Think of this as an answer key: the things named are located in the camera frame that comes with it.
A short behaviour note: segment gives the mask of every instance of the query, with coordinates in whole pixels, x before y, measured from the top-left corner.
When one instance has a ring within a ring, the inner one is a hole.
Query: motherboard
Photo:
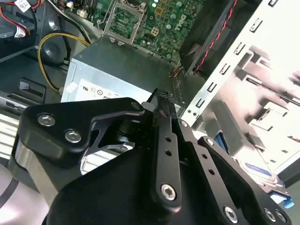
[[[97,5],[87,19],[103,30],[106,28],[107,34],[117,34],[119,41],[122,41],[122,37],[129,40],[133,36],[132,41],[124,42],[177,63],[180,60],[179,49],[204,1],[97,0]],[[129,6],[130,10],[118,7],[121,4]],[[145,9],[139,18],[131,9],[139,10],[141,4],[145,5]]]

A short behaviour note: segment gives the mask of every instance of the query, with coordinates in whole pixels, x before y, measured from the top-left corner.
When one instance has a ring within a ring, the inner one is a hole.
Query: power supply label
[[[101,86],[81,79],[77,88],[75,101],[122,98],[123,96]]]

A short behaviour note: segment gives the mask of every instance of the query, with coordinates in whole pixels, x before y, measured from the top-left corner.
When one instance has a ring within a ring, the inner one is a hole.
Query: green circuit board
[[[98,0],[92,17],[94,23],[99,19],[104,19],[110,1]],[[133,5],[142,2],[142,0],[133,1],[136,2]],[[179,49],[201,11],[202,5],[203,0],[147,0],[147,10],[134,39],[134,45],[178,62],[180,60]],[[138,18],[124,9],[116,8],[112,19],[110,31],[130,38]]]

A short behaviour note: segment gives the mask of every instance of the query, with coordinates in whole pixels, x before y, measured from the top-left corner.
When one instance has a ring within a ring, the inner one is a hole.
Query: dell logo
[[[184,15],[184,14],[181,15],[181,18],[180,18],[178,24],[176,25],[175,30],[180,30],[180,28],[182,27],[183,22],[185,21],[186,17],[187,16]]]

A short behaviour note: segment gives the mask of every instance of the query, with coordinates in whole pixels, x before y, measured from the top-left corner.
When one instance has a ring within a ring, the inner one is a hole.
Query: yellow wire
[[[42,45],[44,44],[44,42],[46,40],[48,40],[49,38],[53,37],[53,36],[57,36],[57,35],[60,35],[60,36],[66,36],[68,38],[72,38],[72,39],[75,39],[79,42],[81,42],[83,45],[85,46],[89,46],[90,44],[88,42],[86,42],[85,40],[79,38],[79,37],[76,37],[74,35],[71,35],[71,34],[65,34],[65,33],[52,33],[52,34],[48,34],[46,35],[45,37],[43,37],[43,39],[41,40],[41,42],[39,43],[38,45],[38,51],[37,51],[37,59],[38,59],[38,63],[39,63],[39,66],[41,68],[41,71],[44,75],[44,78],[46,79],[47,83],[50,85],[50,87],[54,90],[54,91],[57,91],[59,92],[59,90],[57,88],[55,88],[53,85],[51,85],[51,82],[48,80],[47,76],[46,76],[46,72],[44,70],[44,67],[43,67],[43,63],[42,63],[42,59],[41,59],[41,50],[42,50]]]

